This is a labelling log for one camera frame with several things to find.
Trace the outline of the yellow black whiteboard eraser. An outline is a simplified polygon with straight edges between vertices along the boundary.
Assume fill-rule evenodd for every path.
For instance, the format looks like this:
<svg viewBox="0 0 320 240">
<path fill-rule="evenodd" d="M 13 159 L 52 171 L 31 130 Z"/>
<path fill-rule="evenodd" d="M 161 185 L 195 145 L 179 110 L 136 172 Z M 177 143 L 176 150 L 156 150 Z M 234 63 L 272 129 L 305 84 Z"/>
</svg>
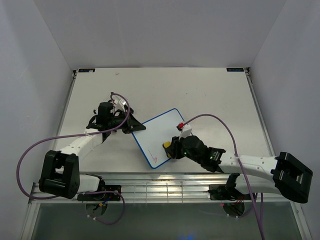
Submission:
<svg viewBox="0 0 320 240">
<path fill-rule="evenodd" d="M 167 142 L 165 142 L 165 143 L 163 143 L 162 144 L 162 147 L 163 147 L 163 149 L 164 149 L 164 151 L 165 151 L 165 154 L 166 154 L 166 156 L 168 157 L 168 158 L 171 158 L 172 156 L 171 156 L 171 153 L 170 153 L 170 147 L 171 147 L 171 142 L 170 141 L 167 141 Z"/>
</svg>

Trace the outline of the blue framed whiteboard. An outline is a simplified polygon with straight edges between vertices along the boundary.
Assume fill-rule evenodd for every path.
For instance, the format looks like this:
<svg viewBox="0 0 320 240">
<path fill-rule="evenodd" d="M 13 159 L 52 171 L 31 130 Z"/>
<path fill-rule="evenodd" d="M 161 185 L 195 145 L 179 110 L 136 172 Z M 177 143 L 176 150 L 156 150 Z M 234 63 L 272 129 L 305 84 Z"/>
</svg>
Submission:
<svg viewBox="0 0 320 240">
<path fill-rule="evenodd" d="M 184 121 L 177 108 L 163 112 L 142 124 L 145 130 L 132 133 L 142 155 L 151 169 L 157 169 L 170 160 L 163 148 L 163 143 L 180 135 L 177 125 Z"/>
</svg>

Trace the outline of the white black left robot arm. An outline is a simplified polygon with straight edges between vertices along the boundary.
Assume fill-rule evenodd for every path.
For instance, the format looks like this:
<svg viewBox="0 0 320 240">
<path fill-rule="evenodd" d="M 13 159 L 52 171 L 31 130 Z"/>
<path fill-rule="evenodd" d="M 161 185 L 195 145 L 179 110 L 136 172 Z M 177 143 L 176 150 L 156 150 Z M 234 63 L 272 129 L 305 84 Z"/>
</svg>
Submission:
<svg viewBox="0 0 320 240">
<path fill-rule="evenodd" d="M 50 150 L 44 157 L 39 190 L 43 193 L 72 199 L 88 192 L 95 200 L 106 195 L 106 185 L 97 175 L 81 174 L 82 161 L 101 145 L 112 132 L 124 134 L 144 131 L 146 127 L 134 116 L 125 103 L 101 102 L 89 120 L 84 135 L 60 150 Z"/>
</svg>

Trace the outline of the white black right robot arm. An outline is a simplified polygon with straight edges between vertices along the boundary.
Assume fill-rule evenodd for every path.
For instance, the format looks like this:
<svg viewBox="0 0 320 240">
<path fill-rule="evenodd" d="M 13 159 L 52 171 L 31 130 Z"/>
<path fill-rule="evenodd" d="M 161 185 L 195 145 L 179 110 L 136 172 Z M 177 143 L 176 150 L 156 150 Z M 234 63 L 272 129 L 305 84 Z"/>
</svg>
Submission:
<svg viewBox="0 0 320 240">
<path fill-rule="evenodd" d="M 309 200 L 313 171 L 288 152 L 271 157 L 236 157 L 222 148 L 206 146 L 195 135 L 174 136 L 162 147 L 169 158 L 186 157 L 212 173 L 258 177 L 270 182 L 273 193 L 288 200 L 301 204 Z"/>
</svg>

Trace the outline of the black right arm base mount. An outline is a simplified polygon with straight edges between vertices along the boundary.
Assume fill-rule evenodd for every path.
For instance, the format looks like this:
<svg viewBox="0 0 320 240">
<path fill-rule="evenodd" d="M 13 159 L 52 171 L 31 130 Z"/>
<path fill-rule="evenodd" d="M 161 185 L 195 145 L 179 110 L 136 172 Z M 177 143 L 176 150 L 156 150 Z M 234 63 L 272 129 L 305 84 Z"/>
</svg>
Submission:
<svg viewBox="0 0 320 240">
<path fill-rule="evenodd" d="M 211 200 L 238 201 L 251 199 L 249 193 L 241 193 L 234 187 L 227 187 L 226 185 L 210 184 L 207 192 Z"/>
</svg>

